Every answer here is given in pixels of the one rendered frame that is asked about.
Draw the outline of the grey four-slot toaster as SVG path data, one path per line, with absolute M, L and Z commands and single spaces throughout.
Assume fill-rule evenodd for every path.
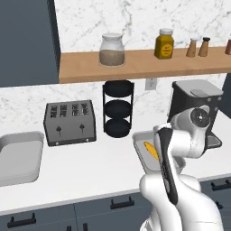
M 43 126 L 49 146 L 89 143 L 97 139 L 91 100 L 48 103 Z

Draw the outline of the white wall outlet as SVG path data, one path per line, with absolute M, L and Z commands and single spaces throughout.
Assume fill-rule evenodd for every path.
M 155 90 L 157 87 L 157 78 L 147 79 L 145 81 L 146 90 Z

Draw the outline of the yellow jar with white lid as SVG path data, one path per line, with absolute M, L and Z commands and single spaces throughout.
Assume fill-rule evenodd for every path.
M 159 36 L 155 41 L 154 56 L 160 60 L 170 59 L 173 53 L 174 40 L 173 30 L 168 28 L 160 29 Z

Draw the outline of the dark blue tall cabinet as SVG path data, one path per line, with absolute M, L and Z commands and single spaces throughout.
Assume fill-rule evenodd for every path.
M 222 90 L 223 96 L 220 104 L 220 110 L 231 119 L 231 73 L 226 74 Z

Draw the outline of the tan shaker with black cap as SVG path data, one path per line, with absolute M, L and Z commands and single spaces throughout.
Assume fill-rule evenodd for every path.
M 208 42 L 210 41 L 209 37 L 204 37 L 201 47 L 199 49 L 199 56 L 200 57 L 207 57 L 208 56 Z

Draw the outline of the grey tupperware container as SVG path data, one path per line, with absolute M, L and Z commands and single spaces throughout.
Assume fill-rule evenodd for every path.
M 134 148 L 143 166 L 144 172 L 146 174 L 149 174 L 159 171 L 160 170 L 159 161 L 147 151 L 144 145 L 145 142 L 153 144 L 153 132 L 143 131 L 143 132 L 134 133 L 133 142 L 134 142 Z
M 39 177 L 44 135 L 38 131 L 0 137 L 0 187 L 34 182 Z

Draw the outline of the tan shaker with white cap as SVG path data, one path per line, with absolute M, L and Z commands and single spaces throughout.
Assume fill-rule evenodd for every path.
M 188 47 L 186 56 L 189 58 L 194 58 L 196 54 L 196 46 L 197 46 L 197 39 L 191 38 L 190 39 L 190 45 Z

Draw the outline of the wooden wall shelf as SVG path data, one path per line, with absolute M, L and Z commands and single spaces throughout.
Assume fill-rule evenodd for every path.
M 157 59 L 153 50 L 126 51 L 125 64 L 120 67 L 101 65 L 97 51 L 62 53 L 60 84 L 231 72 L 231 55 L 225 54 L 225 47 L 210 47 L 207 57 L 188 58 L 186 51 L 175 49 L 169 60 Z

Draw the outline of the black and grey coffee machine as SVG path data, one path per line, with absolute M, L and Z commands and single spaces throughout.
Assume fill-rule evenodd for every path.
M 210 125 L 207 130 L 208 148 L 219 148 L 222 146 L 222 142 L 213 134 L 212 128 L 222 96 L 223 91 L 220 88 L 204 79 L 174 81 L 168 122 L 181 111 L 192 107 L 206 106 L 210 117 Z

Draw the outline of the black three-tier stand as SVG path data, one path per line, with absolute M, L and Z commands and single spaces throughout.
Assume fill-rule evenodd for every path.
M 113 138 L 126 137 L 132 128 L 134 83 L 107 81 L 103 85 L 103 128 Z

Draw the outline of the dark blue wall cabinet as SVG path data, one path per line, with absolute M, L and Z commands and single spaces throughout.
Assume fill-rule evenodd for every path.
M 0 88 L 57 84 L 54 0 L 0 0 Z

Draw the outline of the dark blue drawer front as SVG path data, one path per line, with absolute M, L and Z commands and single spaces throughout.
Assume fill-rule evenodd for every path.
M 219 210 L 222 217 L 223 227 L 225 231 L 231 231 L 231 189 L 222 189 L 217 191 L 213 191 L 211 189 L 211 182 L 214 182 L 216 185 L 221 185 L 225 183 L 225 180 L 229 180 L 231 182 L 231 177 L 204 180 L 200 183 L 200 185 L 201 191 L 204 194 L 208 195 L 215 202 L 218 201 L 223 205 L 223 209 Z
M 14 228 L 7 227 L 11 217 L 14 217 L 15 220 L 22 220 L 31 218 L 32 213 L 36 217 L 35 224 Z M 0 215 L 0 231 L 66 231 L 67 226 L 71 226 L 71 231 L 78 231 L 75 209 L 72 204 Z
M 118 203 L 128 197 L 134 201 L 132 207 L 110 208 L 111 200 Z M 74 208 L 79 231 L 83 231 L 84 223 L 88 223 L 88 231 L 139 231 L 152 211 L 151 203 L 140 192 L 79 202 Z

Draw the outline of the glass jar with white lid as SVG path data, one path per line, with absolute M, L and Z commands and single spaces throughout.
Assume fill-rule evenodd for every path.
M 105 33 L 99 49 L 99 62 L 108 67 L 121 66 L 125 63 L 125 50 L 120 33 Z

